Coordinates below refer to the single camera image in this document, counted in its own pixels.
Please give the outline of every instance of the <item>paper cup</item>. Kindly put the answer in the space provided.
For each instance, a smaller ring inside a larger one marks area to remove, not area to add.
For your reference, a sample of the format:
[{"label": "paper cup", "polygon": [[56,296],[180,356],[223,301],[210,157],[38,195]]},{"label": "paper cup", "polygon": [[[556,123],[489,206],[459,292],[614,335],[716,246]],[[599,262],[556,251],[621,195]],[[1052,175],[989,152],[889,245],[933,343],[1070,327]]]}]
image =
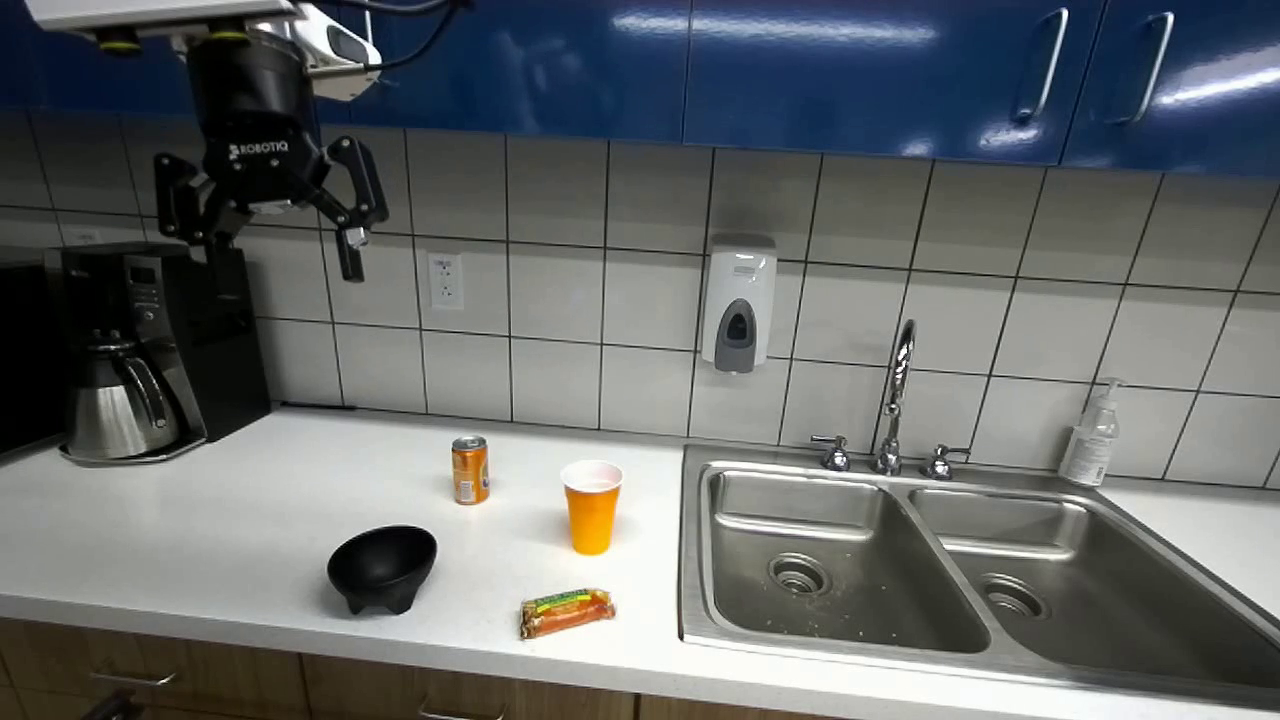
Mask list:
[{"label": "paper cup", "polygon": [[610,515],[622,470],[599,461],[574,461],[561,469],[568,498],[568,543],[582,555],[599,555],[610,543]]}]

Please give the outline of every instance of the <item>kitchen counter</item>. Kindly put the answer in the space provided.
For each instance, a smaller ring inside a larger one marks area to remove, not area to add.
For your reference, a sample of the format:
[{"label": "kitchen counter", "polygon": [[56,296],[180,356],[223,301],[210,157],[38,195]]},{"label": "kitchen counter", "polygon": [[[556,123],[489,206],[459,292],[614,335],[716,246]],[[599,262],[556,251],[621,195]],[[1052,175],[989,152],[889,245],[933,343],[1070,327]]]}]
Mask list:
[{"label": "kitchen counter", "polygon": [[[493,498],[453,502],[447,442],[483,431]],[[622,469],[614,548],[563,541],[561,463]],[[1112,482],[1108,497],[1280,616],[1280,498]],[[403,616],[352,621],[327,553],[375,522],[423,522],[435,568]],[[272,412],[150,469],[0,469],[0,616],[312,656],[823,714],[1270,714],[1099,687],[803,660],[685,642],[674,625],[680,442],[463,428],[411,417]],[[594,582],[610,625],[514,634],[528,597]]]}]

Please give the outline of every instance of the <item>sink drain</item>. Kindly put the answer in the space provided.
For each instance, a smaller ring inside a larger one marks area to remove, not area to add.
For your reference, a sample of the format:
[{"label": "sink drain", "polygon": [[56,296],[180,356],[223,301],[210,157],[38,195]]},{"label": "sink drain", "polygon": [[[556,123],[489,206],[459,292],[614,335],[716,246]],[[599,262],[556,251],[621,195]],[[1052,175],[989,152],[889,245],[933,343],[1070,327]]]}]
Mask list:
[{"label": "sink drain", "polygon": [[803,553],[780,553],[770,561],[770,582],[790,590],[790,597],[813,597],[827,589],[827,570],[814,555]]},{"label": "sink drain", "polygon": [[983,598],[1008,616],[1042,616],[1042,602],[1033,597],[1033,589],[1002,570],[983,575]]}]

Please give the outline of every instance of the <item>double sink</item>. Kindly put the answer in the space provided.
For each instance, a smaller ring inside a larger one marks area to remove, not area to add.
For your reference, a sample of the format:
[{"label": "double sink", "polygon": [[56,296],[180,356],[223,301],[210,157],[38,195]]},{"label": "double sink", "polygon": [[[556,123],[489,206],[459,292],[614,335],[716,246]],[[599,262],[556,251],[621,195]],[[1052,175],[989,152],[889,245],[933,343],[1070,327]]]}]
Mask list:
[{"label": "double sink", "polygon": [[691,642],[1280,706],[1277,621],[1086,486],[691,449],[680,512]]}]

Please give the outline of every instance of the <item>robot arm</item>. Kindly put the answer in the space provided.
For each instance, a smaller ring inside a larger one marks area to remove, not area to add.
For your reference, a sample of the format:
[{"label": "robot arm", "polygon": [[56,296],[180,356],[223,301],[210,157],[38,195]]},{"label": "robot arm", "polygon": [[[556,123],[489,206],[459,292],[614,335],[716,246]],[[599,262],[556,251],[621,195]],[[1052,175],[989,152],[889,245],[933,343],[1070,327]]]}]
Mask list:
[{"label": "robot arm", "polygon": [[[356,101],[380,52],[292,0],[26,0],[38,29],[85,30],[109,52],[173,36],[187,62],[204,161],[155,157],[158,231],[221,251],[259,204],[312,204],[337,222],[344,281],[365,281],[359,245],[388,221],[371,152],[319,145],[312,97]],[[356,195],[323,186],[344,168]]]}]

